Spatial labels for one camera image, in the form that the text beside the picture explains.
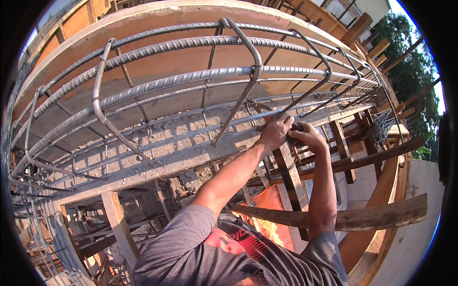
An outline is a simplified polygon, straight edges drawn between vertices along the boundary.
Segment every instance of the worker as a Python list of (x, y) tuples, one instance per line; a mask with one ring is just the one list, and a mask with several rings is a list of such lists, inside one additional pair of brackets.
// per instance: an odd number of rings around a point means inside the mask
[[(136, 286), (150, 285), (347, 285), (334, 234), (337, 202), (331, 158), (324, 138), (310, 124), (289, 131), (284, 114), (262, 130), (256, 143), (203, 184), (141, 254), (133, 271)], [(301, 140), (315, 154), (309, 204), (309, 242), (299, 255), (272, 242), (240, 217), (227, 202), (256, 166), (286, 141)]]

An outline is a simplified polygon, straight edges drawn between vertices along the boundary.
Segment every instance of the hand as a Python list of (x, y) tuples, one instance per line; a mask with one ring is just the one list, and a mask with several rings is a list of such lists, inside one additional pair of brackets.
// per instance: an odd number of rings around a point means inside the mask
[(312, 153), (322, 153), (326, 150), (327, 144), (323, 136), (318, 133), (318, 131), (311, 124), (306, 122), (298, 122), (304, 132), (301, 131), (289, 131), (288, 135), (292, 138), (301, 140), (305, 145), (307, 145)]
[(258, 144), (264, 144), (270, 152), (286, 142), (286, 133), (294, 122), (292, 116), (283, 114), (277, 120), (271, 121), (262, 129)]

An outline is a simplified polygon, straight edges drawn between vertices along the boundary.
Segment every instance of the gray t-shirt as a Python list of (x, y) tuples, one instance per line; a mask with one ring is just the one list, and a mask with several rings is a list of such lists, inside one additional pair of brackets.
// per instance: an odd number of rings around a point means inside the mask
[(202, 205), (182, 209), (145, 249), (136, 286), (228, 285), (252, 275), (266, 285), (347, 285), (336, 236), (318, 234), (298, 255), (232, 214)]

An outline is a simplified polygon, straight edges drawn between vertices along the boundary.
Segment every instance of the man's left hand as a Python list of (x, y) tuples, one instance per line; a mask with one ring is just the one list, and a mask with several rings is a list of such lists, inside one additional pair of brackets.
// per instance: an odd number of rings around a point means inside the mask
[(264, 144), (270, 152), (277, 149), (286, 142), (286, 134), (291, 129), (294, 118), (283, 114), (280, 118), (271, 121), (262, 129), (258, 144)]

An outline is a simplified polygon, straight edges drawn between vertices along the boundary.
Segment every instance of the orange tarp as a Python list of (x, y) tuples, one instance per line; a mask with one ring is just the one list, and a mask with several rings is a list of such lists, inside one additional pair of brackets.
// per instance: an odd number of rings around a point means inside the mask
[[(253, 205), (259, 208), (284, 210), (277, 185), (270, 186), (257, 196), (253, 197), (251, 200), (253, 201)], [(236, 216), (242, 216), (244, 221), (248, 221), (246, 215), (235, 211), (232, 213)], [(258, 219), (258, 221), (259, 227), (261, 228), (261, 233), (265, 237), (269, 238), (276, 244), (294, 252), (293, 240), (291, 238), (291, 233), (289, 232), (288, 226), (276, 224), (270, 221), (264, 221), (261, 219)]]

